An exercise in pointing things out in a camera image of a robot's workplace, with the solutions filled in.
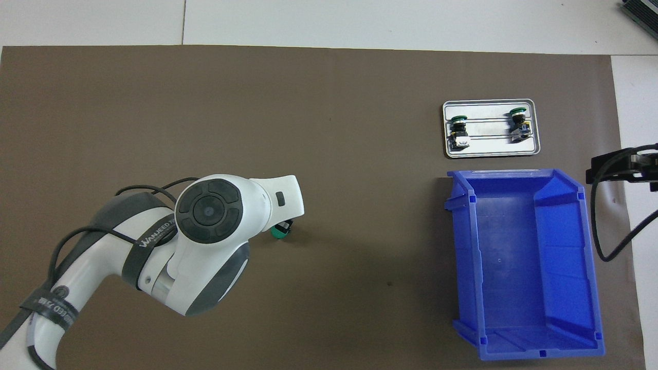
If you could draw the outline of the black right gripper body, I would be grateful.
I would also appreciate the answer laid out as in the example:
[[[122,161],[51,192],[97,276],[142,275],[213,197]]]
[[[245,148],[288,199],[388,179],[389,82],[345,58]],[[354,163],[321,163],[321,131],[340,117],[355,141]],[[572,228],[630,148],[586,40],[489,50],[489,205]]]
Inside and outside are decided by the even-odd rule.
[[[642,174],[640,182],[649,183],[649,190],[657,192],[657,152],[641,154],[643,159],[643,167],[640,173]]]

